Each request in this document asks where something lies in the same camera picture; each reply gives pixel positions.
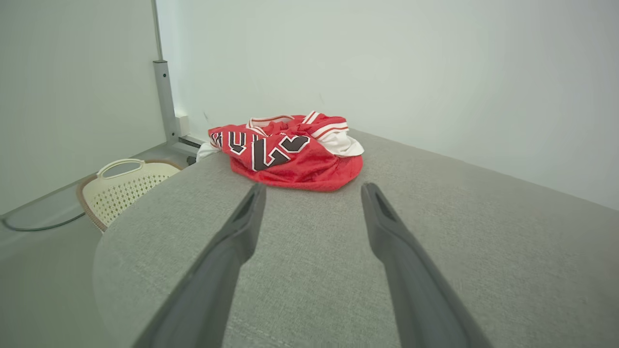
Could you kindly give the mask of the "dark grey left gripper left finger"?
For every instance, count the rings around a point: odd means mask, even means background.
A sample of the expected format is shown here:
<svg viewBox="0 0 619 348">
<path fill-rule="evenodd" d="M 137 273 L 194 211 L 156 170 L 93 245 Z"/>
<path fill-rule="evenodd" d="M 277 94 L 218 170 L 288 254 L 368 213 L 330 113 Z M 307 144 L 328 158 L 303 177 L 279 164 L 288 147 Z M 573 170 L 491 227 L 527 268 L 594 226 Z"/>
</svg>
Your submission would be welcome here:
<svg viewBox="0 0 619 348">
<path fill-rule="evenodd" d="M 221 348 L 240 269 L 256 250 L 265 201 L 265 185 L 254 185 L 133 348 Z"/>
</svg>

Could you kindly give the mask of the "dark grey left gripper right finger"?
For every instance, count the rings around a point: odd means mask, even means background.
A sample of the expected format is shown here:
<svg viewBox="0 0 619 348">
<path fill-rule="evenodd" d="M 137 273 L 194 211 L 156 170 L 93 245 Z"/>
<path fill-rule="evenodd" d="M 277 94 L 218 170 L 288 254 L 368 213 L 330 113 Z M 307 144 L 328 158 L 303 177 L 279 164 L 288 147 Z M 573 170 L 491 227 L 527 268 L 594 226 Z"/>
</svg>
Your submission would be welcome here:
<svg viewBox="0 0 619 348">
<path fill-rule="evenodd" d="M 401 348 L 493 348 L 378 185 L 361 189 L 371 250 L 383 263 Z"/>
</svg>

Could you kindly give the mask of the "red basketball jersey white sleeves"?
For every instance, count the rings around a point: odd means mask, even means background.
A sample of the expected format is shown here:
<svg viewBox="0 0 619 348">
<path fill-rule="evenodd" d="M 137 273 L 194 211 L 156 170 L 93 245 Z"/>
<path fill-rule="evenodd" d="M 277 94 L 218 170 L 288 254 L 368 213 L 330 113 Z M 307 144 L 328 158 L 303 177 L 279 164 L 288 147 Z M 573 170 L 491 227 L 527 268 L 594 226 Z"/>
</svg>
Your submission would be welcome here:
<svg viewBox="0 0 619 348">
<path fill-rule="evenodd" d="M 253 117 L 243 125 L 212 128 L 196 160 L 221 152 L 229 158 L 233 172 L 252 181 L 330 192 L 360 174 L 364 151 L 349 135 L 344 117 L 311 112 Z"/>
</svg>

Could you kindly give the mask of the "cream plastic laundry basket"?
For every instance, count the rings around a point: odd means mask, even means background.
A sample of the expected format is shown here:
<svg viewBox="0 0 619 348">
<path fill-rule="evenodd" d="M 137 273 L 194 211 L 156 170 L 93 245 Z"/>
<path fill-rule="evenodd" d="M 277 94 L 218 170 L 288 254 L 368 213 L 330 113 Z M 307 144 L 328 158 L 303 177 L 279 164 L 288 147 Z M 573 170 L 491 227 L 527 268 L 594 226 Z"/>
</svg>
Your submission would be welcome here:
<svg viewBox="0 0 619 348">
<path fill-rule="evenodd" d="M 181 170 L 180 165 L 168 160 L 113 161 L 77 186 L 77 200 L 90 221 L 104 233 L 135 201 Z"/>
</svg>

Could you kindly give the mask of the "grey metal stand post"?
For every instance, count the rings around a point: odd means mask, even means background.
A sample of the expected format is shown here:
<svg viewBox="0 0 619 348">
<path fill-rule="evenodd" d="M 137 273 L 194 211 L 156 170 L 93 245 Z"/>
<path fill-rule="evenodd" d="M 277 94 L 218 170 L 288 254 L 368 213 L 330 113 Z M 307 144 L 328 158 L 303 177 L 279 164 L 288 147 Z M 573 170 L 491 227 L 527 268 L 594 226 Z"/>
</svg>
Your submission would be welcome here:
<svg viewBox="0 0 619 348">
<path fill-rule="evenodd" d="M 162 115 L 162 123 L 164 134 L 166 137 L 166 146 L 171 150 L 185 154 L 186 156 L 194 157 L 201 141 L 192 141 L 186 139 L 186 136 L 178 134 L 177 117 L 174 110 L 172 85 L 170 82 L 168 62 L 163 56 L 163 46 L 161 39 L 161 27 L 159 22 L 159 13 L 157 0 L 149 0 L 152 6 L 152 17 L 155 29 L 155 40 L 157 47 L 157 59 L 152 62 L 155 73 L 155 82 L 159 105 Z"/>
</svg>

